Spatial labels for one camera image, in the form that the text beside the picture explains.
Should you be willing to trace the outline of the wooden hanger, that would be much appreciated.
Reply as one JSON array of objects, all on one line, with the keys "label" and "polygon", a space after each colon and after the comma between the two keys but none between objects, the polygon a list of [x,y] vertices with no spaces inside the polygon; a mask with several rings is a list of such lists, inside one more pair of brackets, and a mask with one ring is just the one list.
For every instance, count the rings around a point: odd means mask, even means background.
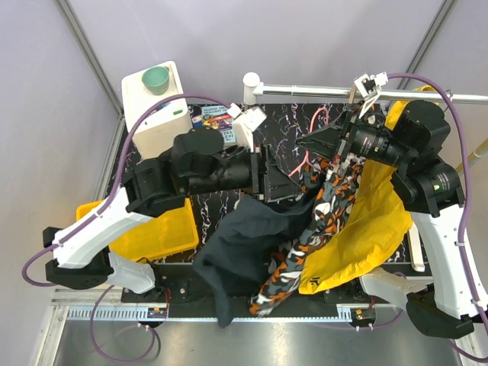
[{"label": "wooden hanger", "polygon": [[345,107],[346,111],[353,116],[358,116],[361,110],[363,101],[361,99],[361,94],[359,93],[358,87],[353,85],[348,96],[348,103]]}]

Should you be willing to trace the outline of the pink wire hanger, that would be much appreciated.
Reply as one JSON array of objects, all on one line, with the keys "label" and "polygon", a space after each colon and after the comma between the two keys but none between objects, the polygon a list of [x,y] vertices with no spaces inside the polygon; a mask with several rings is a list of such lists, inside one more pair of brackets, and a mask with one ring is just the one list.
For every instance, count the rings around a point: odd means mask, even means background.
[{"label": "pink wire hanger", "polygon": [[300,164],[298,164],[289,174],[288,177],[292,178],[296,173],[300,172],[300,170],[305,166],[305,165],[310,165],[310,144],[312,143],[312,132],[313,128],[315,126],[316,119],[318,118],[319,114],[324,113],[325,115],[325,122],[326,124],[329,123],[329,110],[326,107],[319,107],[313,114],[311,120],[310,120],[310,125],[309,125],[309,133],[302,139],[302,141],[299,143],[300,146],[304,147],[306,149],[304,158]]}]

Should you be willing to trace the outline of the dark navy shorts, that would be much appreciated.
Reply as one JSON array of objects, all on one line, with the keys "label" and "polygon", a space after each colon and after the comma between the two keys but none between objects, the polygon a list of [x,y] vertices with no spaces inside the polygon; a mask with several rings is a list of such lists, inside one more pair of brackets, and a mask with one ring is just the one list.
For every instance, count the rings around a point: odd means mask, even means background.
[{"label": "dark navy shorts", "polygon": [[307,194],[269,204],[246,195],[220,221],[193,261],[194,271],[213,291],[219,327],[225,328],[233,321],[230,291],[239,286],[258,286],[251,304],[263,305],[258,312],[264,314],[297,289],[302,266],[284,269],[284,280],[272,284],[265,259],[272,249],[302,236],[311,222],[312,207],[313,199]]}]

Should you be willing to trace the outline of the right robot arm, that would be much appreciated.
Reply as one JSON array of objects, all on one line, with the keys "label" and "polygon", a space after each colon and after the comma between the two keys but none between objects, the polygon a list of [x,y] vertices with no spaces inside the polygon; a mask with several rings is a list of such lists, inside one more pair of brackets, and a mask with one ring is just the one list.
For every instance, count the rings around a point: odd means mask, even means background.
[{"label": "right robot arm", "polygon": [[370,124],[350,105],[334,123],[298,138],[327,160],[349,153],[393,168],[391,183],[409,212],[429,259],[433,282],[418,284],[376,268],[346,283],[355,302],[379,297],[404,310],[425,336],[460,339],[487,317],[487,294],[465,229],[465,184],[439,156],[451,128],[442,109],[423,100],[406,104],[394,127]]}]

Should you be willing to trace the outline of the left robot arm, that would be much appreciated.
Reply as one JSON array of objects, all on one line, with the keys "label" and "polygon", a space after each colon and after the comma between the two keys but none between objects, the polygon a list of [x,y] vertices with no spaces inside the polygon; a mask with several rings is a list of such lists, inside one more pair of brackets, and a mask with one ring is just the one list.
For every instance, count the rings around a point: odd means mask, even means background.
[{"label": "left robot arm", "polygon": [[45,246],[53,252],[46,279],[73,290],[111,284],[155,302],[165,291],[160,274],[108,246],[134,227],[183,207],[191,195],[235,189],[264,202],[301,192],[268,145],[256,151],[225,148],[221,134],[209,127],[180,134],[172,148],[126,172],[120,187],[81,220],[64,230],[44,230]]}]

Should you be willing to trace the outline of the orange camouflage shorts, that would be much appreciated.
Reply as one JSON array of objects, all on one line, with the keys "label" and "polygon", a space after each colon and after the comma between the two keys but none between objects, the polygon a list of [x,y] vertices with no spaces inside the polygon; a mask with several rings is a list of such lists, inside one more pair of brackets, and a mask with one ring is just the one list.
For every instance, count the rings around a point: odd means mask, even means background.
[{"label": "orange camouflage shorts", "polygon": [[355,203],[365,163],[365,157],[354,153],[349,153],[344,162],[322,157],[310,159],[310,154],[306,154],[302,164],[302,189],[306,193],[314,188],[318,190],[314,196],[311,221],[291,244],[271,277],[251,298],[249,312],[252,315],[267,316],[289,298],[300,285],[307,257],[343,230]]}]

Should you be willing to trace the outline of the yellow shorts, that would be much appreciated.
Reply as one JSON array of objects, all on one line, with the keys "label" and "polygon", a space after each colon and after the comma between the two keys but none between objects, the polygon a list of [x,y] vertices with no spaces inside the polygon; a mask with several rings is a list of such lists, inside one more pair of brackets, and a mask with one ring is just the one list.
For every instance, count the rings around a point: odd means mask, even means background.
[{"label": "yellow shorts", "polygon": [[300,294],[312,295],[350,282],[395,253],[413,220],[393,189],[392,174],[393,168],[366,161],[345,228],[305,260]]}]

